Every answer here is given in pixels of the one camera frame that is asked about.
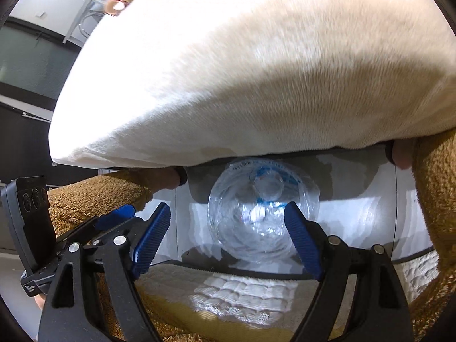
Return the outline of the brown fluffy slippers rug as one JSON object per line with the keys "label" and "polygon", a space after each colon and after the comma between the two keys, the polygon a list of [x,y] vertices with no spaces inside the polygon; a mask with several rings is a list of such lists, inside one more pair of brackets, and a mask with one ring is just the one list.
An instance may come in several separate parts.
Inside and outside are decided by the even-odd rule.
{"label": "brown fluffy slippers rug", "polygon": [[[396,165],[410,167],[427,230],[438,255],[438,275],[410,305],[414,338],[433,333],[455,340],[455,328],[442,330],[444,312],[455,296],[455,131],[393,143]],[[141,210],[154,193],[182,182],[175,168],[122,170],[52,189],[50,217],[57,235],[123,205]]]}

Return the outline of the beige plush bed blanket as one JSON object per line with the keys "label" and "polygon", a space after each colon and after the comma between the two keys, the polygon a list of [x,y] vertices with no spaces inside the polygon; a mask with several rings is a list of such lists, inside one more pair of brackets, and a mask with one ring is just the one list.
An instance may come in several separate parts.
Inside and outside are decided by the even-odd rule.
{"label": "beige plush bed blanket", "polygon": [[133,0],[84,44],[49,144],[58,164],[159,168],[454,126],[433,0]]}

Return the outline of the clear plastic trash bin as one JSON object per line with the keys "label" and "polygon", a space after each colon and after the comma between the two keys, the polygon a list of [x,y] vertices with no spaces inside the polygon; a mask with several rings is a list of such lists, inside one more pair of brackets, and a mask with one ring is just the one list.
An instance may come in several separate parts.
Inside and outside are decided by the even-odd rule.
{"label": "clear plastic trash bin", "polygon": [[320,189],[299,168],[265,158],[227,165],[209,194],[208,225],[214,241],[234,258],[271,263],[296,253],[284,223],[294,202],[306,219],[316,219]]}

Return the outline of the dark glass door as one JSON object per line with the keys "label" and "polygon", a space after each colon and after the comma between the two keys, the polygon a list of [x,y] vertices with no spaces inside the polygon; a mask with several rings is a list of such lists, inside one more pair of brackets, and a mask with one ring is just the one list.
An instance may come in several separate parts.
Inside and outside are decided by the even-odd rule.
{"label": "dark glass door", "polygon": [[80,50],[61,34],[7,18],[1,27],[1,95],[54,110]]}

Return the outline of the white desk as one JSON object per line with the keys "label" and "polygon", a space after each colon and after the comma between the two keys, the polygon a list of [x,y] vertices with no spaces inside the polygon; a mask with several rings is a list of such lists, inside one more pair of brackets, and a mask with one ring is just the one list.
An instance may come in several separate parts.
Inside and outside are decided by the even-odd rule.
{"label": "white desk", "polygon": [[103,18],[105,2],[107,0],[82,0],[81,7],[63,37],[63,44],[69,42],[82,47]]}

